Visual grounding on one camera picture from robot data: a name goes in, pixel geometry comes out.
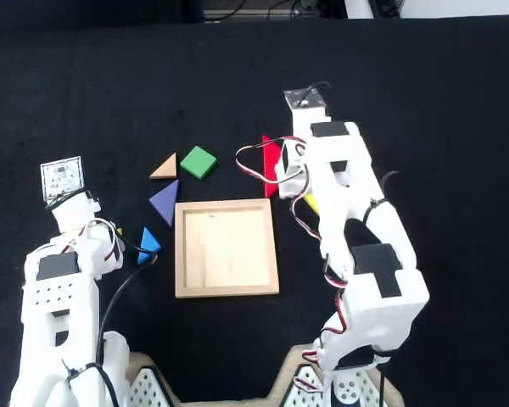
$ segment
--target wooden frame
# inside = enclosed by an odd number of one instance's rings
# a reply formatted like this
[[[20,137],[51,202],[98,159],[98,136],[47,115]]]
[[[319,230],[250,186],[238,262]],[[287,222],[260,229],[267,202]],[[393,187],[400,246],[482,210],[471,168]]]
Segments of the wooden frame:
[[[269,199],[176,203],[176,297],[279,293]]]

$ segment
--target white mounting plate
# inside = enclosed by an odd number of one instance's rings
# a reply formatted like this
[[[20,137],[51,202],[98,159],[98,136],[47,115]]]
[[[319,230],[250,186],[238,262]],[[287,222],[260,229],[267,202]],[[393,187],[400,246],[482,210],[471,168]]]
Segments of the white mounting plate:
[[[85,186],[80,156],[40,164],[40,171],[42,173],[43,200],[46,202]]]
[[[315,371],[309,365],[302,365],[296,373],[296,376],[315,386],[322,386]],[[281,407],[322,407],[321,393],[307,393],[294,385],[290,386],[288,393],[285,394],[282,400]]]
[[[379,391],[365,371],[337,371],[333,391],[342,405],[355,405],[360,400],[361,407],[379,407]]]
[[[130,387],[129,407],[173,407],[153,369],[143,367]]]
[[[360,406],[379,407],[379,391],[364,371],[337,371],[333,379],[335,399],[339,402],[332,407]],[[297,377],[307,380],[316,386],[322,386],[315,370],[309,365],[299,368]],[[291,384],[283,398],[281,407],[325,407],[321,393],[306,393]]]

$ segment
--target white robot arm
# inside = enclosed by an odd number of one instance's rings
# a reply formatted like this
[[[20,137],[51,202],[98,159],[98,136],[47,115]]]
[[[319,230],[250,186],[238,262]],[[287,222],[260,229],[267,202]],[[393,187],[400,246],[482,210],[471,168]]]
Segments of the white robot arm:
[[[281,198],[293,199],[293,214],[295,203],[313,194],[318,231],[297,221],[319,240],[324,275],[338,289],[337,312],[324,325],[313,348],[304,352],[306,360],[321,368],[324,387],[315,389],[295,381],[305,391],[323,392],[326,407],[331,404],[337,372],[366,370],[388,361],[409,336],[429,293],[400,217],[373,173],[372,158],[358,126],[332,121],[316,88],[284,93],[294,132],[292,137],[282,137],[285,141],[274,183],[279,184]],[[380,243],[350,248],[344,235],[349,219],[363,222]]]
[[[83,188],[80,158],[43,164],[42,184],[62,234],[26,256],[20,371],[9,405],[127,406],[126,340],[106,332],[97,361],[95,282],[122,267],[124,247],[115,226],[96,217],[101,208]]]

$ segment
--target triangle piece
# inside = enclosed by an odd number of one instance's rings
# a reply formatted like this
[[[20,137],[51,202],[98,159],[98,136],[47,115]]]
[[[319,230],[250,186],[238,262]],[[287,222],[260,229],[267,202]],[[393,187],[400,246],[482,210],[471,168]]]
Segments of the triangle piece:
[[[151,180],[159,180],[162,178],[176,178],[177,164],[176,153],[173,153],[162,165],[157,168],[153,174],[149,176]]]
[[[262,142],[269,142],[270,138],[266,135],[262,136]],[[281,158],[281,148],[275,143],[268,144],[262,148],[264,154],[264,177],[269,180],[277,179],[275,166]],[[269,198],[278,189],[277,184],[264,183],[264,196]]]
[[[312,193],[308,193],[304,196],[305,201],[311,206],[311,209],[315,211],[317,215],[319,215],[319,205],[316,203],[315,196]]]
[[[140,245],[140,247],[155,253],[159,252],[162,249],[160,243],[157,242],[157,240],[154,238],[153,234],[149,231],[147,227],[143,228],[142,244]],[[151,256],[148,255],[147,253],[140,253],[137,256],[137,263],[140,265],[144,261],[150,259],[150,257]]]
[[[149,199],[149,202],[154,206],[169,226],[173,223],[173,212],[176,207],[178,188],[179,180],[175,180],[168,187],[157,192]]]

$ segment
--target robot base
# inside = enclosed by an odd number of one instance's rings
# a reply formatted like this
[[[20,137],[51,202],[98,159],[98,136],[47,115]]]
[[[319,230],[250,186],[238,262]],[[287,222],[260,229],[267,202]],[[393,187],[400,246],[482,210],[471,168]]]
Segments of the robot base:
[[[171,391],[170,385],[154,367],[153,361],[144,354],[131,354],[127,378],[131,385],[130,407],[329,407],[322,405],[322,396],[319,393],[305,393],[298,390],[292,379],[297,374],[304,378],[320,383],[316,369],[306,364],[301,357],[303,350],[310,345],[297,345],[290,349],[281,370],[273,383],[270,394],[264,399],[251,399],[242,401],[213,401],[181,403],[179,398]],[[334,381],[333,391],[335,398],[332,407],[362,406],[378,407],[380,374],[377,369],[369,371],[343,371]],[[149,389],[158,388],[159,391],[149,392]],[[400,392],[387,379],[384,388],[384,405],[388,407],[403,407],[404,401]]]

